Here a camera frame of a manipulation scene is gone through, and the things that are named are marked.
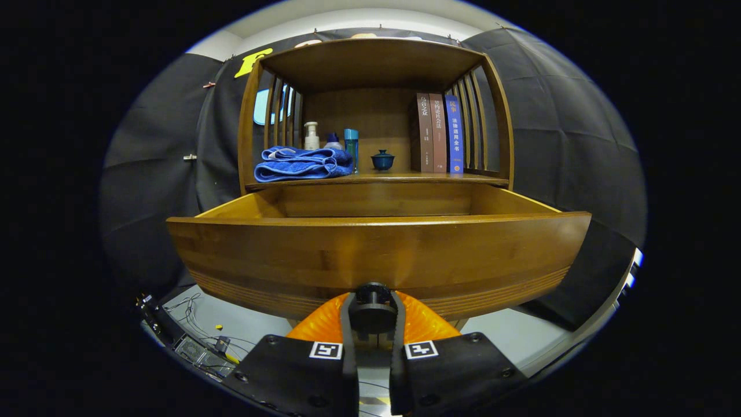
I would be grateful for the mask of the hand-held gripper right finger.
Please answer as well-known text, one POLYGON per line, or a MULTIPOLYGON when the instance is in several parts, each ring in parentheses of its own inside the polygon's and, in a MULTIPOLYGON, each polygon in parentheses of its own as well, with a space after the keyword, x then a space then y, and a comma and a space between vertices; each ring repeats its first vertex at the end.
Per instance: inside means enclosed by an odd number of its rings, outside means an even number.
POLYGON ((430 307, 393 291, 397 327, 389 377, 391 412, 493 416, 529 378, 482 332, 463 334, 430 307))

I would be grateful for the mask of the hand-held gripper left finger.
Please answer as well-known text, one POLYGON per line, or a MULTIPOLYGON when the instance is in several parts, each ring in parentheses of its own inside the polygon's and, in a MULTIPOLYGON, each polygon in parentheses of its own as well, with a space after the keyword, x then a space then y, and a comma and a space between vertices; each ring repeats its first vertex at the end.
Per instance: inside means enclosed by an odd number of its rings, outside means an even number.
POLYGON ((223 381, 262 416, 357 416, 359 377, 349 307, 339 309, 341 342, 267 334, 223 381))

